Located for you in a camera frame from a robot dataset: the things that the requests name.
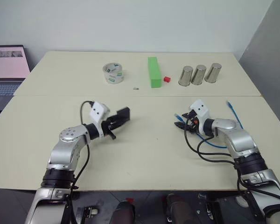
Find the laptop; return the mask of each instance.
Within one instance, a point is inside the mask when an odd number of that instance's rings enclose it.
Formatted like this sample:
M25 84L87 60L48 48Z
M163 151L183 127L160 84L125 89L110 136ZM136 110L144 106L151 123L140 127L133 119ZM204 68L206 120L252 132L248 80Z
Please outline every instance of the laptop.
M23 45L0 46L0 111L29 74Z

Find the roll of tape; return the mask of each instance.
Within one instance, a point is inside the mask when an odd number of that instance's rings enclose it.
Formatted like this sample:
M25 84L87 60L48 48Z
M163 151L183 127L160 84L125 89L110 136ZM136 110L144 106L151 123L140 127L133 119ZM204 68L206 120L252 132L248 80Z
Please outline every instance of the roll of tape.
M103 67L106 81L111 84L121 83L124 79L122 66L118 63L109 63Z

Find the laptop keyboard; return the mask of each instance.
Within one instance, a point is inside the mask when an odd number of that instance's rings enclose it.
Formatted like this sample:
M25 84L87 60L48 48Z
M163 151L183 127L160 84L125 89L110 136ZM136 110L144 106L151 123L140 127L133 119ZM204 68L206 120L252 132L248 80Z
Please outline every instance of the laptop keyboard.
M20 86L20 83L18 83L18 84L0 84L0 96L12 96L19 86Z

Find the metal cup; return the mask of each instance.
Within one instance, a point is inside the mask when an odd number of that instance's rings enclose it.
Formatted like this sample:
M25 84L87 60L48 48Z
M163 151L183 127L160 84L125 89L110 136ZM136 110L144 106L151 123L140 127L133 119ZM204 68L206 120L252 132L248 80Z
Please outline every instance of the metal cup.
M206 67L203 64L197 65L195 72L192 75L191 83L193 83L194 85L200 85L202 83L205 71Z
M182 86L190 85L192 72L193 68L191 66L183 67L181 77L178 80L178 84Z
M208 83L216 82L221 68L222 65L220 65L219 63L213 63L210 67L209 72L205 76L204 80L207 81Z

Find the green rectangular block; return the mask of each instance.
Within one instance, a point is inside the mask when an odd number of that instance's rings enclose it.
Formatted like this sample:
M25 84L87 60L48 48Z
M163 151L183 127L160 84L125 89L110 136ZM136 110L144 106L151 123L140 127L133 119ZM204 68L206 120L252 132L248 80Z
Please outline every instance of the green rectangular block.
M162 86L162 78L157 57L148 58L148 72L151 88L160 88Z

